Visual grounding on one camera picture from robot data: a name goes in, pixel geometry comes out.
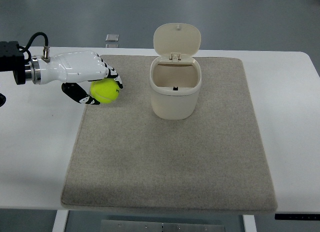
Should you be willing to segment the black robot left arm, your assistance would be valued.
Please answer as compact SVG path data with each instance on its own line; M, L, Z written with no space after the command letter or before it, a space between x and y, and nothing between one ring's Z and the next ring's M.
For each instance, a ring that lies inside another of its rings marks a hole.
M112 79L122 89L123 83L115 69L105 63L97 53L86 50L49 56L49 47L43 48L43 55L31 56L17 41L0 43L0 71L13 72L17 85L32 81L45 85L53 81L62 82L61 90L79 104L99 105L100 102L89 95L81 82Z

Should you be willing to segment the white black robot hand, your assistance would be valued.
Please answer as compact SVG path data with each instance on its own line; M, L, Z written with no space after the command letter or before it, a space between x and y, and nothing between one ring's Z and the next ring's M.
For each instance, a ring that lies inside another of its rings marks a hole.
M114 79L120 89L123 82L116 70L105 63L97 53L86 50L56 54L50 58L35 55L25 64L25 80L36 85L60 81L61 90L79 104L99 105L100 102L89 95L77 83Z

